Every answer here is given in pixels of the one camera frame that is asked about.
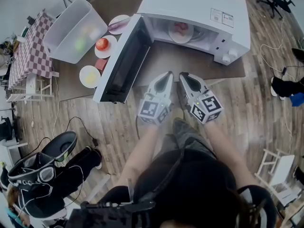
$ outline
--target wooden floor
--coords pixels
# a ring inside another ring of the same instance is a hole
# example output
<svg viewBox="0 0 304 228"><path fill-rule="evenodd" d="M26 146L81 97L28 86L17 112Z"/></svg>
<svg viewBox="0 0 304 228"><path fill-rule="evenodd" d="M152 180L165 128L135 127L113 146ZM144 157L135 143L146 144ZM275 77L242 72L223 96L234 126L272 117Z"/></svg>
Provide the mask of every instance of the wooden floor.
<svg viewBox="0 0 304 228"><path fill-rule="evenodd" d="M246 77L227 79L212 86L212 91L225 107L224 113L216 121L244 154L249 169L253 173L258 169L264 148L270 150L279 148L294 153L296 155L295 163L304 168L304 161L300 158L300 155L304 154L302 148L304 106L291 107L289 99L281 101L278 97L271 96L270 78L273 73L259 54L260 46L263 43L271 47L280 45L282 22L278 17L270 18L267 5L256 4L256 0L246 1L251 29L251 50L242 58ZM279 70L282 70L283 66L298 64L291 48L296 47L296 40L302 35L294 17L282 13L286 18L283 24L284 40L281 48L272 50L263 47L262 52L267 62ZM294 78L300 79L304 76L303 69L298 70L297 76L296 72L296 68L288 69L288 73ZM112 175L111 181L94 201L99 200L118 179L129 153L137 143L135 116L142 90L140 88L132 90L126 104L97 104L86 98L60 102L55 136L64 132L70 118L81 117L89 132L99 140L98 149L104 157L103 170ZM176 100L174 102L175 106L178 106L178 102ZM34 149L43 137L52 138L57 110L57 93L55 100L47 99L41 103L18 103L18 115L21 117L24 140L30 146L23 149L24 152ZM290 144L291 136L286 125L292 132L292 144ZM197 123L195 126L204 135L203 127ZM72 120L69 130L78 134L77 146L72 152L72 156L86 145L93 145L79 120ZM81 190L78 201L83 200L89 194L101 176L100 171L92 171Z"/></svg>

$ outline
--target microwave door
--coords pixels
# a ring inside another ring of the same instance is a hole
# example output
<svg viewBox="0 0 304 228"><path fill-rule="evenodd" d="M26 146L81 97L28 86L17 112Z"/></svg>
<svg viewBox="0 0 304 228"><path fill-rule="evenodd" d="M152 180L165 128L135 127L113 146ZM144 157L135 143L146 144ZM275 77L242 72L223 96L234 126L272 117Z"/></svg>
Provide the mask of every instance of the microwave door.
<svg viewBox="0 0 304 228"><path fill-rule="evenodd" d="M134 14L106 64L93 100L125 102L152 42L152 25Z"/></svg>

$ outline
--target checkered tablecloth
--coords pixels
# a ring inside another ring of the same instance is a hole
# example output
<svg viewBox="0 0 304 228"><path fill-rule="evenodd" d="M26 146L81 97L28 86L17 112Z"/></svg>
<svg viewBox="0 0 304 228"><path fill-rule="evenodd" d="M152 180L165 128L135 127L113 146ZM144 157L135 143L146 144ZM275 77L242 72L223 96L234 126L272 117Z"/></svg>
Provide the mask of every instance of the checkered tablecloth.
<svg viewBox="0 0 304 228"><path fill-rule="evenodd" d="M25 37L26 41L20 43L14 53L15 60L11 65L9 89L18 85L30 73L46 78L52 77L52 60L47 57L42 46L43 37L52 24L52 20L44 10L37 15L35 23L29 28Z"/></svg>

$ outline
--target warning label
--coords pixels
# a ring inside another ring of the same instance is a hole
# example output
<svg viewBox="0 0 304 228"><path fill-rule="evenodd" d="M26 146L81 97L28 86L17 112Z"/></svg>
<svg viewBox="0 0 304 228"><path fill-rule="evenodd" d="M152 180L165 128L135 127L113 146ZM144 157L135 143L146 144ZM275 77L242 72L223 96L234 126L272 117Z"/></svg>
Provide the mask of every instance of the warning label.
<svg viewBox="0 0 304 228"><path fill-rule="evenodd" d="M217 9L211 8L211 20L216 21L218 23L222 23L224 25L233 27L233 16L227 13L224 13Z"/></svg>

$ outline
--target plastic bin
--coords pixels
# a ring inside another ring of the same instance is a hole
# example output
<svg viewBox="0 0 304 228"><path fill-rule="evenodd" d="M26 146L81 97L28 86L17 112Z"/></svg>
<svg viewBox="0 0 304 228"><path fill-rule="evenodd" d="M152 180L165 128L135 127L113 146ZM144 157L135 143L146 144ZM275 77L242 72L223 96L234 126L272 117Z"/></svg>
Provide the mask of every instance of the plastic bin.
<svg viewBox="0 0 304 228"><path fill-rule="evenodd" d="M68 63L77 63L107 32L107 25L86 0L74 1L45 34L46 54Z"/></svg>

